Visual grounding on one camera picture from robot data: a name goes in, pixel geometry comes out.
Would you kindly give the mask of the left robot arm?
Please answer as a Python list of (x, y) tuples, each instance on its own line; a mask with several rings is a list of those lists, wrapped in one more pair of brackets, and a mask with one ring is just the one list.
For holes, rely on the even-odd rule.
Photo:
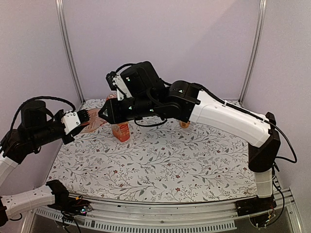
[[(38, 154), (43, 145), (61, 139), (63, 144), (87, 126), (90, 115), (87, 110), (77, 111), (74, 104), (58, 97), (39, 96), (26, 100), (17, 109), (13, 119), (21, 116), (17, 129), (14, 125), (0, 142), (0, 181), (29, 154)], [(82, 196), (72, 198), (59, 180), (52, 180), (37, 189), (16, 195), (1, 196), (0, 224), (15, 216), (41, 206), (60, 210), (67, 216), (86, 215), (92, 207)]]

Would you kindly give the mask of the milk tea bottle dark label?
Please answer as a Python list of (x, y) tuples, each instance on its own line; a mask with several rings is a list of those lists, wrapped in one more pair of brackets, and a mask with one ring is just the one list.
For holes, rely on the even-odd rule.
[(179, 121), (179, 124), (180, 124), (180, 127), (181, 128), (188, 128), (189, 127), (189, 125), (190, 125), (190, 122), (189, 121), (187, 121), (187, 122), (183, 122), (183, 121)]

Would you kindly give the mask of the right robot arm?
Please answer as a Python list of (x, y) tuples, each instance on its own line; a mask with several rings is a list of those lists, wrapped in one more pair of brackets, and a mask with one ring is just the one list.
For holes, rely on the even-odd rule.
[(125, 64), (107, 74), (117, 97), (109, 99), (98, 115), (110, 124), (144, 117), (201, 123), (233, 134), (248, 143), (248, 167), (255, 175), (257, 197), (251, 207), (261, 212), (273, 194), (272, 167), (280, 147), (275, 116), (250, 112), (222, 100), (198, 83), (167, 83), (148, 62)]

